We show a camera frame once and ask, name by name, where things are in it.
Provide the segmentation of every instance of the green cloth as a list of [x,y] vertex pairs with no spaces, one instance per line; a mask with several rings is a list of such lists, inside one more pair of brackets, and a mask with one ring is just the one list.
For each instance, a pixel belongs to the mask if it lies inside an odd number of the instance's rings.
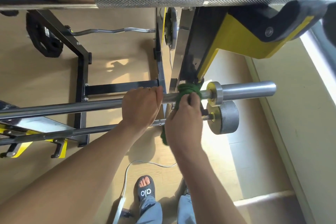
[[[196,92],[197,95],[199,95],[199,97],[201,98],[202,95],[201,95],[201,92],[200,92],[200,90],[201,90],[200,87],[201,87],[201,85],[192,84],[192,83],[183,83],[183,84],[180,84],[177,87],[177,89],[179,91],[179,95],[176,98],[175,109],[176,110],[179,109],[179,104],[180,104],[181,98],[184,95],[188,95],[188,94],[191,94],[192,92]],[[162,128],[161,138],[162,138],[162,142],[165,145],[168,145],[168,142],[166,140],[165,126],[163,126],[163,128]]]

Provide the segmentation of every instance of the person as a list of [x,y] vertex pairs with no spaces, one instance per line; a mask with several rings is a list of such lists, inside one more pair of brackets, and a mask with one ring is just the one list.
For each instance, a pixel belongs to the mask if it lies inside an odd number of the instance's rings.
[[[172,111],[165,125],[167,141],[188,188],[179,201],[177,222],[246,224],[202,149],[200,98],[195,93],[190,94],[190,101],[188,97],[182,97],[178,111]],[[1,222],[92,223],[121,160],[155,120],[162,99],[161,86],[127,92],[122,101],[122,121],[5,201],[0,207]],[[153,185],[148,175],[138,182],[139,195],[143,196],[137,223],[162,222]]]

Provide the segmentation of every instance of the jeans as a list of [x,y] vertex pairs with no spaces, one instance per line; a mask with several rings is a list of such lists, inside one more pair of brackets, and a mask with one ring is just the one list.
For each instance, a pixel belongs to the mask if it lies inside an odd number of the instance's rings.
[[[161,204],[147,196],[140,204],[140,219],[136,224],[162,224]],[[181,196],[177,209],[177,224],[196,224],[190,195]]]

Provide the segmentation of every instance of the floor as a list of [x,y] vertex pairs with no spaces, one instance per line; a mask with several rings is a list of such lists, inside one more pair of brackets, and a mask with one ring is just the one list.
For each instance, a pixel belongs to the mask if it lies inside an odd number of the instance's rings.
[[[55,10],[59,20],[73,31],[88,28],[117,29],[154,27],[153,9]],[[45,58],[32,45],[25,30],[25,12],[18,17],[0,17],[0,99],[20,107],[68,103],[74,101],[76,56],[65,47],[60,58]],[[128,32],[117,35],[91,34],[77,39],[92,55],[89,84],[143,81],[157,76],[153,60],[151,34]],[[166,81],[169,83],[169,56],[163,56]],[[221,84],[251,82],[245,58],[220,51],[205,76],[205,81]],[[258,99],[235,101],[240,113],[240,126],[233,134],[214,135],[204,123],[203,147],[212,167],[233,201],[291,190],[291,184],[268,127]],[[51,118],[71,125],[72,115]],[[121,110],[89,112],[87,126],[115,124]],[[130,148],[122,160],[94,224],[109,224],[114,215],[111,206],[120,196],[124,172],[133,160],[152,161],[163,165],[175,163],[169,147],[162,144],[160,128],[149,128]],[[91,135],[91,140],[100,134]],[[0,147],[3,152],[7,147]],[[67,156],[76,152],[70,144]],[[33,143],[19,158],[0,159],[0,200],[12,196],[41,174],[62,161],[51,159],[54,145]],[[156,198],[162,203],[164,223],[176,221],[177,195],[182,175],[178,167],[161,168],[150,164],[134,164],[127,179],[125,208],[136,209],[133,187],[139,176],[149,174],[156,185]],[[249,223],[255,222],[249,209],[242,209]],[[120,223],[134,223],[121,219]]]

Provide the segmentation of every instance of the person's right arm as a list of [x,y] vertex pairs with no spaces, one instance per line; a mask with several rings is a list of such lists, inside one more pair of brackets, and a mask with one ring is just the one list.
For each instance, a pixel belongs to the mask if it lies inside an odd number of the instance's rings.
[[188,186],[197,224],[246,224],[223,185],[216,177],[201,146],[200,98],[184,95],[179,110],[166,120],[167,142]]

